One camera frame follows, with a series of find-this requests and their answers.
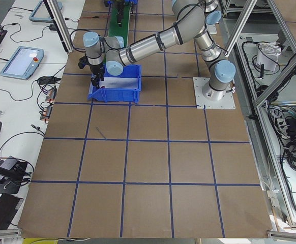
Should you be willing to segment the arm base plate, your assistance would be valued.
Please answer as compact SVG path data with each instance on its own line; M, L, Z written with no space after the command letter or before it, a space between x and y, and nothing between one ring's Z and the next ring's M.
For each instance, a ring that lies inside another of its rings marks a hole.
M217 34L217 29L215 24L206 24L207 30L211 35Z
M209 86L208 77L193 77L197 109L234 110L236 109L230 85L223 91L215 91Z

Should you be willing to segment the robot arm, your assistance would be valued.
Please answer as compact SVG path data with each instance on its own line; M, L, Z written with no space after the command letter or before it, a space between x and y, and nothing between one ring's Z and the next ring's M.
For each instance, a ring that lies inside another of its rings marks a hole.
M116 10L116 23L119 27L122 27L122 20L124 18L124 8L129 6L131 13L133 13L134 6L137 4L137 1L103 1L105 7L110 5ZM217 10L218 1L199 1L201 6L204 8L204 13L209 14L206 18L207 25L212 25L217 23L222 13Z
M173 25L128 46L123 45L122 37L101 37L96 32L87 32L83 35L85 55L80 58L78 66L80 69L89 66L93 74L92 85L98 86L105 72L118 76L125 66L194 40L211 75L202 93L211 101L219 101L226 94L236 69L225 58L224 51L217 46L207 28L222 16L217 7L218 1L172 1L176 18Z

